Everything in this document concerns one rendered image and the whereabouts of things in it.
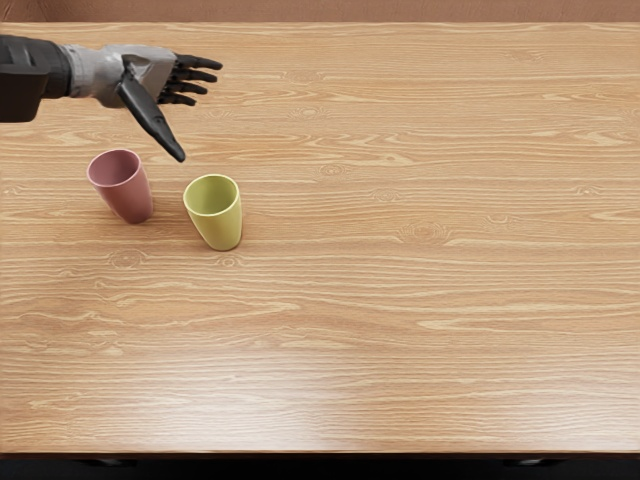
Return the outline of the yellow-green cup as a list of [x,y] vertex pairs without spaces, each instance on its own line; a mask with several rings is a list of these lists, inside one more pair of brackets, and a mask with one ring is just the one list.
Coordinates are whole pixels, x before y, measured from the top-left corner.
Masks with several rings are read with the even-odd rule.
[[207,174],[192,180],[183,204],[204,242],[213,250],[236,248],[242,236],[242,204],[237,183],[228,176]]

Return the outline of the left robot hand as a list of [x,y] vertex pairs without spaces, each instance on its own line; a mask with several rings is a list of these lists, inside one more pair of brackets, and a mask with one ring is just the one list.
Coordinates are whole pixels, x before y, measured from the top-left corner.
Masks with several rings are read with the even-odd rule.
[[161,107],[196,104],[208,93],[202,84],[217,81],[223,65],[170,49],[106,45],[99,50],[64,45],[71,67],[69,96],[94,98],[105,108],[128,110],[141,128],[178,162],[186,159]]

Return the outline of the pink cup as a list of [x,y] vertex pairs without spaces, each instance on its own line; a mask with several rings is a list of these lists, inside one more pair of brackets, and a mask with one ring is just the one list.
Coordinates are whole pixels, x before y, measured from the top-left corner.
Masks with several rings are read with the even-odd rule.
[[91,160],[86,176],[110,210],[126,223],[140,224],[152,216],[150,184],[135,152],[105,151]]

